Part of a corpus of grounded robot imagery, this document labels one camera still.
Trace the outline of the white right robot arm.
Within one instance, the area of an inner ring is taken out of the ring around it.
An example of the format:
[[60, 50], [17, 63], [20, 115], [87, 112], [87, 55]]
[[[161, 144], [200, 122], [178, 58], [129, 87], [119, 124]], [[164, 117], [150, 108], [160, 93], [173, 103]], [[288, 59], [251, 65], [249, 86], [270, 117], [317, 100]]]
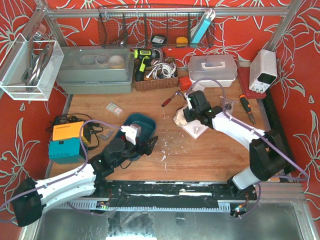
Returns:
[[185, 94], [185, 120], [198, 120], [202, 125], [224, 133], [243, 145], [249, 152], [249, 166], [232, 176], [228, 189], [236, 196], [258, 182], [265, 182], [289, 166], [280, 135], [274, 131], [254, 128], [232, 117], [222, 107], [211, 107], [203, 91]]

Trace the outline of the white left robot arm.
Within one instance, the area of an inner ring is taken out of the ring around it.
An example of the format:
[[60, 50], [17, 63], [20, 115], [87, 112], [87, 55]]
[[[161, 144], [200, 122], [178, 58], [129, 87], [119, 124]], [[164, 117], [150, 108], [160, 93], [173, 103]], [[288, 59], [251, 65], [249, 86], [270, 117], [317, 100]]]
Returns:
[[94, 194], [124, 161], [135, 155], [149, 156], [157, 140], [158, 136], [154, 136], [132, 144], [114, 138], [101, 153], [78, 168], [43, 180], [25, 179], [14, 191], [11, 201], [17, 225], [28, 226], [58, 205]]

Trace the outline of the beige work glove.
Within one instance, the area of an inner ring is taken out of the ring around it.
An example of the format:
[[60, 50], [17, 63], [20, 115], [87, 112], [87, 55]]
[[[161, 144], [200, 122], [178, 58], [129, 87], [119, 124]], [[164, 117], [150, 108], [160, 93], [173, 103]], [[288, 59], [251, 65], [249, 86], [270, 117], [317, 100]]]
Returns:
[[188, 124], [188, 122], [186, 121], [186, 118], [184, 116], [184, 109], [183, 108], [179, 108], [176, 111], [176, 114], [173, 118], [173, 121], [178, 127], [186, 126]]

